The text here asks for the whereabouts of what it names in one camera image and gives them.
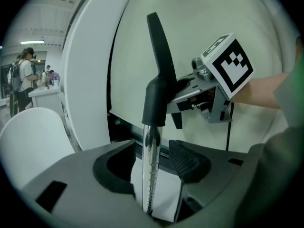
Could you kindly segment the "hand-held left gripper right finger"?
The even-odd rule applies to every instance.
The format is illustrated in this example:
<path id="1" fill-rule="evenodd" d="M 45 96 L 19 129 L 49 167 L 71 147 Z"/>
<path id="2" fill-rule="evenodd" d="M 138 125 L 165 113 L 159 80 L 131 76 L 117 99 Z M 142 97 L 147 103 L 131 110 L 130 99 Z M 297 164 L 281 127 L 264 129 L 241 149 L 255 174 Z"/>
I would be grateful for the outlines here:
<path id="1" fill-rule="evenodd" d="M 246 154 L 170 140 L 169 160 L 181 188 L 174 221 L 180 222 L 205 209 L 230 184 Z"/>

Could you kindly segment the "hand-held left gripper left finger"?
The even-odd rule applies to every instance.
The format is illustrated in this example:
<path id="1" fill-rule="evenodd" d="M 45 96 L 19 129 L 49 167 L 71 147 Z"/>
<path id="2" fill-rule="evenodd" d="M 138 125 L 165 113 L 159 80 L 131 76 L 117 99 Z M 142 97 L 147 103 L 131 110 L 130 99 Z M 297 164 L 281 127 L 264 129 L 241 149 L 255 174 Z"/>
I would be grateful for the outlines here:
<path id="1" fill-rule="evenodd" d="M 151 228 L 131 184 L 135 147 L 128 140 L 68 155 L 22 194 L 53 228 Z"/>

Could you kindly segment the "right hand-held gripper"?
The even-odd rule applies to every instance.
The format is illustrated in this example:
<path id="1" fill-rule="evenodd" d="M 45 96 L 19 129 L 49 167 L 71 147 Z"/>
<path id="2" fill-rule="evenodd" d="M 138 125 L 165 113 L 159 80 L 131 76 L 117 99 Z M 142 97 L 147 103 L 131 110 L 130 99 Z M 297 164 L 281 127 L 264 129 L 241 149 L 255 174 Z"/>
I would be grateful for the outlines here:
<path id="1" fill-rule="evenodd" d="M 167 104 L 176 129 L 182 129 L 182 112 L 199 107 L 209 123 L 231 122 L 232 98 L 254 75 L 254 67 L 236 38 L 228 33 L 217 38 L 200 57 L 192 60 L 194 74 L 177 80 L 176 97 Z M 213 98 L 199 103 L 196 95 L 213 91 Z"/>

